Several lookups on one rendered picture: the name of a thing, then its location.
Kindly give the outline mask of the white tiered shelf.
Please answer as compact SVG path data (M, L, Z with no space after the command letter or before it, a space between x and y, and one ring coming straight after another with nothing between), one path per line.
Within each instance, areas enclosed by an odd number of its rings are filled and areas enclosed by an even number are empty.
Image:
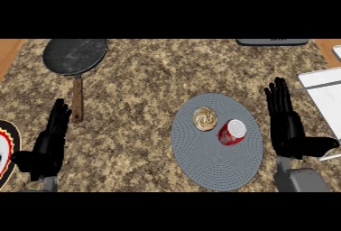
M302 73L297 79L302 87L292 88L290 93L306 92L341 143L341 67Z

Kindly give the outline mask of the beige swirl cupcake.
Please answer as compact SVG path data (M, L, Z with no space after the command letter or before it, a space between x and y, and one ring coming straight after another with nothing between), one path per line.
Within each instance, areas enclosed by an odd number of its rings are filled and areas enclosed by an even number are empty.
M209 131L215 127L216 121L215 112L209 107L202 106L194 110L193 125L199 131Z

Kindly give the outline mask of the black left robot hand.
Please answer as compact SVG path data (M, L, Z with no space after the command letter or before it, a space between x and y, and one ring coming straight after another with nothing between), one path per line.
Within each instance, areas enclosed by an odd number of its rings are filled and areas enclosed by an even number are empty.
M47 127L33 142L33 149L16 151L10 156L20 172L30 174L30 181L54 177L58 174L70 114L72 110L63 103L63 99L57 98L48 114Z

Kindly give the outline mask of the pale flat object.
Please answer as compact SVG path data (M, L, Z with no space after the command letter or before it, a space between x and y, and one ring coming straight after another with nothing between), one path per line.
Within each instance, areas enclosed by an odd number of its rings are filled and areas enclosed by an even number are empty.
M337 44L331 47L331 52L333 52L333 55L334 55L337 61L341 62L341 44Z

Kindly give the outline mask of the dark grey appliance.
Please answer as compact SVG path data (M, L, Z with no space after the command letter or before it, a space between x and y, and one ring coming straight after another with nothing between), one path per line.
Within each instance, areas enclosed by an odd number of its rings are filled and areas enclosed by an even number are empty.
M297 46L305 45L308 39L235 39L243 46Z

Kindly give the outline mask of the grey round placemat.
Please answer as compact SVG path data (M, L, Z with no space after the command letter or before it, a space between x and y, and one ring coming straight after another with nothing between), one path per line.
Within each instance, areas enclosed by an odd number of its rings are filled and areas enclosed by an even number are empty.
M196 129L191 120L202 106L212 109L218 119L207 132ZM244 124L246 135L238 143L224 146L218 131L228 119ZM234 98L206 93L184 102L172 118L169 144L179 168L200 187L230 191L249 183L261 165L264 142L252 114Z

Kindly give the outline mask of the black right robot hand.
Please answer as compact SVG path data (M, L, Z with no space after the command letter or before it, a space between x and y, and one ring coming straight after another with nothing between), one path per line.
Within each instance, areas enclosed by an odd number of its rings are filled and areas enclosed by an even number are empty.
M331 137L306 137L300 116L293 111L290 93L283 78L274 78L264 88L269 117L269 140L277 156L302 159L321 157L339 142Z

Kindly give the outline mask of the red can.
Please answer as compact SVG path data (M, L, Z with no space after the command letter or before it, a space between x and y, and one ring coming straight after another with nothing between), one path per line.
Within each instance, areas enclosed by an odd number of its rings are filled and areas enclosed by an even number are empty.
M225 121L218 131L218 142L224 146L237 144L246 135L246 126L237 119Z

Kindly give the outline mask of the black red yellow patterned plate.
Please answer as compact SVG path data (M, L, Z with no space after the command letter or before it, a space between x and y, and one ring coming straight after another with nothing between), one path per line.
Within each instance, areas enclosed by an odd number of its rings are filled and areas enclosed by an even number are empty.
M7 120L0 120L0 189L5 186L14 170L14 163L10 160L10 156L18 150L20 131Z

